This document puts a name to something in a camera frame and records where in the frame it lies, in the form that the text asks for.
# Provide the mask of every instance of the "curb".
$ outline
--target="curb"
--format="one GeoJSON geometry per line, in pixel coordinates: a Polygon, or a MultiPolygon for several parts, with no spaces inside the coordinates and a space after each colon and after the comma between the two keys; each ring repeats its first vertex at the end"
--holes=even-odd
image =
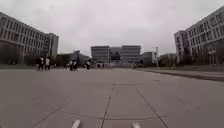
{"type": "Polygon", "coordinates": [[[194,74],[168,73],[168,72],[160,72],[160,71],[152,71],[152,70],[139,70],[139,69],[137,69],[137,70],[138,71],[144,71],[144,72],[152,72],[152,73],[158,73],[158,74],[172,75],[172,76],[181,76],[181,77],[188,77],[188,78],[194,78],[194,79],[224,82],[224,77],[202,76],[202,75],[194,75],[194,74]]]}

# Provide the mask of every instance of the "person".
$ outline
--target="person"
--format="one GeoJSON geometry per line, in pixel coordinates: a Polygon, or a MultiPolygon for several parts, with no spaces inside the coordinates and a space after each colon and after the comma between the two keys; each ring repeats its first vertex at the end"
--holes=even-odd
{"type": "Polygon", "coordinates": [[[36,70],[36,71],[39,71],[40,63],[41,63],[41,62],[40,62],[40,58],[37,58],[37,59],[36,59],[36,67],[35,67],[35,70],[36,70]]]}
{"type": "Polygon", "coordinates": [[[76,60],[73,60],[73,70],[76,71],[78,68],[76,60]]]}
{"type": "Polygon", "coordinates": [[[50,70],[50,57],[46,58],[45,61],[45,70],[50,70]]]}
{"type": "Polygon", "coordinates": [[[70,71],[72,71],[73,70],[73,62],[72,62],[72,60],[69,62],[69,66],[70,66],[70,71]]]}
{"type": "Polygon", "coordinates": [[[40,64],[38,67],[38,71],[43,71],[43,68],[44,68],[44,58],[40,57],[40,64]]]}
{"type": "Polygon", "coordinates": [[[86,69],[87,69],[87,70],[90,69],[90,61],[89,61],[89,60],[86,62],[86,69]]]}

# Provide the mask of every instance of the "building facade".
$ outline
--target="building facade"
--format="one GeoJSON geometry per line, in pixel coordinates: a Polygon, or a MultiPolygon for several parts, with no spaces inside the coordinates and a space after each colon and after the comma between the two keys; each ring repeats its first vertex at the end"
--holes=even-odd
{"type": "Polygon", "coordinates": [[[123,45],[121,46],[121,59],[123,63],[140,62],[141,46],[123,45]]]}
{"type": "Polygon", "coordinates": [[[177,52],[177,62],[180,62],[185,56],[190,54],[187,32],[180,30],[174,34],[174,38],[177,52]]]}
{"type": "Polygon", "coordinates": [[[43,33],[0,12],[0,47],[13,47],[24,64],[27,56],[57,56],[59,37],[43,33]]]}
{"type": "Polygon", "coordinates": [[[110,60],[121,61],[121,47],[110,47],[110,60]]]}
{"type": "Polygon", "coordinates": [[[91,47],[91,55],[93,61],[101,61],[108,63],[110,61],[109,46],[93,46],[91,47]]]}
{"type": "MultiPolygon", "coordinates": [[[[224,6],[187,28],[185,32],[193,59],[203,55],[208,58],[210,64],[219,64],[220,58],[224,58],[224,54],[218,54],[218,49],[224,43],[224,6]]],[[[180,52],[182,50],[179,51],[177,47],[178,56],[181,56],[180,52]]]]}

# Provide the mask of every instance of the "paved plaza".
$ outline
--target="paved plaza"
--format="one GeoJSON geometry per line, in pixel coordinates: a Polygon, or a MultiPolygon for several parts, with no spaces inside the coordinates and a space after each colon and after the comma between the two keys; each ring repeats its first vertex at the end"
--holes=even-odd
{"type": "Polygon", "coordinates": [[[131,69],[0,70],[1,128],[223,128],[224,83],[131,69]]]}

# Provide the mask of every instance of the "white marking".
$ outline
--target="white marking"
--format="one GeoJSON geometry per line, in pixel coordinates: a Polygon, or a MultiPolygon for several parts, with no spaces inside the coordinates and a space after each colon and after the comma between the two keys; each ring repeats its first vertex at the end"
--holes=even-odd
{"type": "Polygon", "coordinates": [[[139,123],[132,123],[132,127],[133,128],[141,128],[139,123]]]}
{"type": "Polygon", "coordinates": [[[81,123],[80,120],[76,120],[76,121],[74,122],[74,124],[72,125],[72,128],[79,128],[80,123],[81,123]]]}

